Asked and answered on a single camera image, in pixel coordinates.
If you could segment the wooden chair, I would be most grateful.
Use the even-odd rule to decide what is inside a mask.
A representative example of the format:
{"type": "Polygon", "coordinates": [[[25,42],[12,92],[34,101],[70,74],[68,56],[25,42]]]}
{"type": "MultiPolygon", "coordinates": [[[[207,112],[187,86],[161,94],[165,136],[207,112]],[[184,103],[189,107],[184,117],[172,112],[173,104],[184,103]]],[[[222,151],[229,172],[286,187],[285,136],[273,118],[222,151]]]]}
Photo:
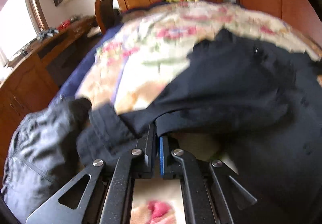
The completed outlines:
{"type": "Polygon", "coordinates": [[[114,0],[96,0],[94,11],[97,24],[104,35],[107,30],[115,25],[116,15],[113,7],[114,0]]]}

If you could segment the navy blue bed sheet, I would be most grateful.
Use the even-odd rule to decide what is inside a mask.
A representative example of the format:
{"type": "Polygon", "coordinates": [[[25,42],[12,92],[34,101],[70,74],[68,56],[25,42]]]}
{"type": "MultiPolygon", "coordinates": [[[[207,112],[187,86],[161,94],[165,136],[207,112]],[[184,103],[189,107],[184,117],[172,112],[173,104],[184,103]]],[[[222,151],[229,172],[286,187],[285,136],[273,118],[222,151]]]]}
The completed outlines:
{"type": "Polygon", "coordinates": [[[80,87],[86,73],[90,70],[94,64],[95,54],[97,50],[109,39],[113,38],[119,30],[122,28],[123,23],[120,22],[117,25],[109,28],[107,32],[101,37],[98,43],[85,55],[80,64],[71,73],[66,82],[62,85],[56,96],[51,100],[49,106],[55,105],[61,102],[62,99],[73,98],[80,87]]]}

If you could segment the black device on desk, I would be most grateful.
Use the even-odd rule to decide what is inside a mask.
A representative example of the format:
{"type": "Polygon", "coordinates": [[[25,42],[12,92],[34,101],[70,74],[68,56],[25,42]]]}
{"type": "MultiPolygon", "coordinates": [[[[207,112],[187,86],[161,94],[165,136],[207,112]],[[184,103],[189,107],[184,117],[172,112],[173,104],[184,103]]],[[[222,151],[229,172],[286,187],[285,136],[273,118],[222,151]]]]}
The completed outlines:
{"type": "Polygon", "coordinates": [[[59,31],[56,28],[49,28],[48,30],[41,31],[38,34],[37,40],[44,40],[46,38],[53,37],[55,34],[58,34],[59,31]]]}

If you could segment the wooden desk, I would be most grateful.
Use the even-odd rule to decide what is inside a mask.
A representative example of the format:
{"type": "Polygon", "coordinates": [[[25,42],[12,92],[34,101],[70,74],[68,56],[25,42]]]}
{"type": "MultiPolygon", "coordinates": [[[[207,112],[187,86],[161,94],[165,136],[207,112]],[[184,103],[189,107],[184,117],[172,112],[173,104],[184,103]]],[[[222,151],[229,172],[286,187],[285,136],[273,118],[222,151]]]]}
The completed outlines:
{"type": "Polygon", "coordinates": [[[94,16],[75,21],[52,38],[33,42],[32,51],[1,83],[1,166],[4,165],[13,132],[24,116],[48,106],[58,85],[46,68],[69,46],[94,26],[94,16]]]}

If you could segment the grey black folded jacket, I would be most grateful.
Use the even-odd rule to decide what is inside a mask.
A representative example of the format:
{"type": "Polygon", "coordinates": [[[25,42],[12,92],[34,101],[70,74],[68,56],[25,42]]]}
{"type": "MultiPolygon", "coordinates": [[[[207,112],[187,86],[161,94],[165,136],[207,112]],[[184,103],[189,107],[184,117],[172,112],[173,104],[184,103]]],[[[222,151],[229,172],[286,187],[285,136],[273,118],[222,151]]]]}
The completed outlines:
{"type": "Polygon", "coordinates": [[[1,194],[20,223],[76,175],[76,139],[90,109],[86,98],[62,99],[26,115],[13,133],[1,194]]]}

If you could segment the red item on desk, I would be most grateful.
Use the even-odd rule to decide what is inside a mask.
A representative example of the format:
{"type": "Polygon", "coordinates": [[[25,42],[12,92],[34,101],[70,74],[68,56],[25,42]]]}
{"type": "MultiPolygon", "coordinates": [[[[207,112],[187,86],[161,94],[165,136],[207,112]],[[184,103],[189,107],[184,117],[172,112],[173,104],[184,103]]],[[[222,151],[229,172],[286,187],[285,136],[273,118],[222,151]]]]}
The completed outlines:
{"type": "Polygon", "coordinates": [[[69,27],[69,25],[71,24],[71,20],[70,19],[67,19],[66,21],[62,22],[58,27],[57,27],[57,30],[58,31],[61,31],[67,27],[69,27]]]}

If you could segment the dark navy button coat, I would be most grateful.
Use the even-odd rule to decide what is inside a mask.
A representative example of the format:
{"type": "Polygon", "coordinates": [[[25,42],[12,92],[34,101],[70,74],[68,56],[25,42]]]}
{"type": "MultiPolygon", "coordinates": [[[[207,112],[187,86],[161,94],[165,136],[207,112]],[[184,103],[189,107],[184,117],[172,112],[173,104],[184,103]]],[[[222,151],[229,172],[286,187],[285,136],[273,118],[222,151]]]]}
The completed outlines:
{"type": "Polygon", "coordinates": [[[257,200],[253,223],[321,223],[321,86],[310,58],[222,30],[145,109],[90,112],[77,139],[86,167],[109,169],[156,127],[198,160],[222,160],[257,200]]]}

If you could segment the floral bed blanket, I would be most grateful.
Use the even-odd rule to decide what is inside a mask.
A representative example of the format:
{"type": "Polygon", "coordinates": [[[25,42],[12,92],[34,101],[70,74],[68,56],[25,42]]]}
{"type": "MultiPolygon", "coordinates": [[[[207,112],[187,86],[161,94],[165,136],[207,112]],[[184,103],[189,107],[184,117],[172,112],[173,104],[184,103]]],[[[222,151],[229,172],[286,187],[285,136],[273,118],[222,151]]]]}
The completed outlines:
{"type": "MultiPolygon", "coordinates": [[[[151,8],[141,17],[136,11],[130,12],[125,20],[119,32],[97,50],[94,64],[77,91],[77,96],[90,100],[92,111],[111,105],[121,115],[147,108],[189,67],[188,56],[194,46],[204,40],[214,41],[222,30],[308,57],[316,81],[321,74],[321,57],[289,27],[279,19],[236,5],[178,2],[151,8]]],[[[160,159],[156,158],[152,177],[134,183],[130,222],[136,217],[143,223],[152,222],[151,215],[139,215],[133,209],[148,195],[174,198],[179,205],[176,212],[183,214],[186,223],[179,185],[178,179],[162,178],[160,159]]]]}

